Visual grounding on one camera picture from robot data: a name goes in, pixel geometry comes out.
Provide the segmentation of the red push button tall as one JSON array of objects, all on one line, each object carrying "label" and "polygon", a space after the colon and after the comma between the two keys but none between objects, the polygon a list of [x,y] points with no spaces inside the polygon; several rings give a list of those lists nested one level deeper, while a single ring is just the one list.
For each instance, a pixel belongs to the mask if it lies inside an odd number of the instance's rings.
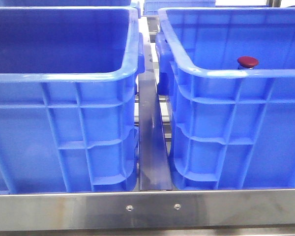
[{"label": "red push button tall", "polygon": [[238,69],[253,69],[259,64],[259,61],[250,56],[241,56],[237,59]]}]

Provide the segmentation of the left rail screw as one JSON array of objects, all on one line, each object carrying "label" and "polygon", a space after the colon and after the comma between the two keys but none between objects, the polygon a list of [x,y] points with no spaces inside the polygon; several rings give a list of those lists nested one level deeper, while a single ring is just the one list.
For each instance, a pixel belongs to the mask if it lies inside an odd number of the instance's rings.
[{"label": "left rail screw", "polygon": [[132,211],[134,208],[133,208],[133,206],[132,205],[127,205],[126,206],[126,210],[127,211]]}]

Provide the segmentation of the stainless steel front rail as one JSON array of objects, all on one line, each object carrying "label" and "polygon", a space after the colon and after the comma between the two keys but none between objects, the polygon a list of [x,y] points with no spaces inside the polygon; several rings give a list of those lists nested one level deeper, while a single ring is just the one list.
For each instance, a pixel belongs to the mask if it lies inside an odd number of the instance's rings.
[{"label": "stainless steel front rail", "polygon": [[0,231],[290,224],[295,189],[0,195]]}]

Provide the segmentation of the right rail screw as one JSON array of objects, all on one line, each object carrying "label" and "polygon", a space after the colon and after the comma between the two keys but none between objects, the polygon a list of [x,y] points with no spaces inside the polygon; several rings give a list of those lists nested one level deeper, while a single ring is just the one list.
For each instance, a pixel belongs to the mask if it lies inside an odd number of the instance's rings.
[{"label": "right rail screw", "polygon": [[175,204],[174,205],[174,209],[179,210],[180,208],[181,208],[181,205],[180,204]]}]

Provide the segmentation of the blue crates in background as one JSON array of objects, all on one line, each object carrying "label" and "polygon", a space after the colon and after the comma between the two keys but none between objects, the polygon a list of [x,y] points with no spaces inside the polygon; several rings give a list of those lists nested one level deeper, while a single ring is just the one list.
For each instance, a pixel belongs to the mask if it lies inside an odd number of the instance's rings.
[{"label": "blue crates in background", "polygon": [[154,16],[160,8],[169,7],[215,7],[215,0],[146,0],[143,15]]}]

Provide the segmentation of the blue bin with buttons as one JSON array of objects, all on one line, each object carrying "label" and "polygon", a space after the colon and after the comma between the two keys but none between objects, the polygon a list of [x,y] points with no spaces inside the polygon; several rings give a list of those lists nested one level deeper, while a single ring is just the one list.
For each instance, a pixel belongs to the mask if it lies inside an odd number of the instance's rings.
[{"label": "blue bin with buttons", "polygon": [[131,191],[132,7],[0,7],[0,195]]}]

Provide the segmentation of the blue bin behind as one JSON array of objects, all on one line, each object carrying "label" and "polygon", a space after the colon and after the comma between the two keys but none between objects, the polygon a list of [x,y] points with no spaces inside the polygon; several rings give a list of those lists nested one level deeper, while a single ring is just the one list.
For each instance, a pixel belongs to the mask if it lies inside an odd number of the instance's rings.
[{"label": "blue bin behind", "polygon": [[0,0],[0,7],[47,7],[47,6],[126,6],[137,10],[141,17],[138,0]]}]

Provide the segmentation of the blue target bin right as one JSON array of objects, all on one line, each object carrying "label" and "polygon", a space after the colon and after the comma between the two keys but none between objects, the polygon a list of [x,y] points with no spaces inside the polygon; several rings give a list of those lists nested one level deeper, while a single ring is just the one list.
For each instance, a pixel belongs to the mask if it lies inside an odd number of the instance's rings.
[{"label": "blue target bin right", "polygon": [[[295,7],[158,14],[176,188],[295,188]],[[241,56],[259,64],[238,69]]]}]

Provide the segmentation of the rail screw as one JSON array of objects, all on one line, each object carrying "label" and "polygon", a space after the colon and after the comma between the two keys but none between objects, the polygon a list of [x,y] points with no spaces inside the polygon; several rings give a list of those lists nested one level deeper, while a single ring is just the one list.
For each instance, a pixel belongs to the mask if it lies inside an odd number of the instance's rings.
[{"label": "rail screw", "polygon": [[180,208],[181,208],[181,205],[180,204],[175,204],[174,205],[174,209],[179,210]]},{"label": "rail screw", "polygon": [[132,211],[134,208],[133,208],[133,206],[132,205],[127,205],[126,206],[126,210],[127,211]]}]

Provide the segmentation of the dark metal divider bar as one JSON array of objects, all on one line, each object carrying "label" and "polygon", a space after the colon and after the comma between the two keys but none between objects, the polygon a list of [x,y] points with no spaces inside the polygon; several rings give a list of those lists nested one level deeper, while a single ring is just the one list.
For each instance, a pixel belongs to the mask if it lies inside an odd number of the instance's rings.
[{"label": "dark metal divider bar", "polygon": [[149,35],[143,36],[145,72],[139,75],[141,191],[173,189]]}]

